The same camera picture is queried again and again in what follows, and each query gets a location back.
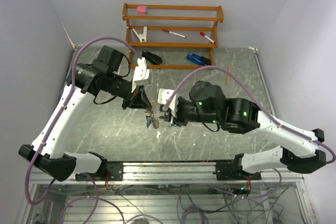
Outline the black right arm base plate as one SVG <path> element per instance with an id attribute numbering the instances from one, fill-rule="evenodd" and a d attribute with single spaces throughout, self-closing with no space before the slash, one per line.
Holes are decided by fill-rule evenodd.
<path id="1" fill-rule="evenodd" d="M 234 170 L 232 160 L 216 162 L 214 175 L 217 181 L 247 180 L 248 176 L 250 176 L 252 180 L 261 180 L 260 172 L 248 174 L 242 170 Z"/>

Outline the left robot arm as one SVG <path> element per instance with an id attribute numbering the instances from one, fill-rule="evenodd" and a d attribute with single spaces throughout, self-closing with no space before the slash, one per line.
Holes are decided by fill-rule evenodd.
<path id="1" fill-rule="evenodd" d="M 146 59 L 137 60 L 132 81 L 115 74 L 124 54 L 103 46 L 91 64 L 78 63 L 66 80 L 61 99 L 39 136 L 29 145 L 22 145 L 19 155 L 53 179 L 63 182 L 72 174 L 80 179 L 88 173 L 94 180 L 104 180 L 111 175 L 112 165 L 94 152 L 75 154 L 65 151 L 73 126 L 85 113 L 87 106 L 95 103 L 100 91 L 121 98 L 123 109 L 150 111 L 152 103 L 144 86 L 151 82 Z"/>

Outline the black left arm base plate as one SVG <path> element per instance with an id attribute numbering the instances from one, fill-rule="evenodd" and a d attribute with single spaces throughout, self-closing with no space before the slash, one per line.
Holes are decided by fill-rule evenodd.
<path id="1" fill-rule="evenodd" d="M 107 162 L 107 174 L 109 181 L 123 180 L 124 166 L 122 162 Z"/>

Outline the large keyring with keys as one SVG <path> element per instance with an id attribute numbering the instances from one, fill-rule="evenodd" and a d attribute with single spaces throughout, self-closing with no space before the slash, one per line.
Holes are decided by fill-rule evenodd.
<path id="1" fill-rule="evenodd" d="M 150 110 L 146 110 L 146 128 L 152 126 L 154 129 L 158 129 L 160 126 L 159 117 L 157 116 L 157 102 L 152 100 L 152 107 Z"/>

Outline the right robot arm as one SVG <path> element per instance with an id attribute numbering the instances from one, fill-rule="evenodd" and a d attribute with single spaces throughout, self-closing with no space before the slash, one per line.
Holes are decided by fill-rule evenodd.
<path id="1" fill-rule="evenodd" d="M 215 124 L 219 130 L 235 134 L 257 135 L 276 144 L 268 151 L 254 154 L 237 154 L 232 161 L 231 172 L 236 179 L 244 179 L 264 169 L 287 168 L 310 174 L 327 164 L 326 154 L 318 149 L 322 131 L 306 131 L 276 121 L 267 116 L 255 103 L 243 98 L 225 97 L 220 86 L 199 81 L 189 92 L 189 100 L 179 97 L 171 89 L 159 90 L 158 104 L 172 101 L 162 117 L 176 126 L 189 122 Z"/>

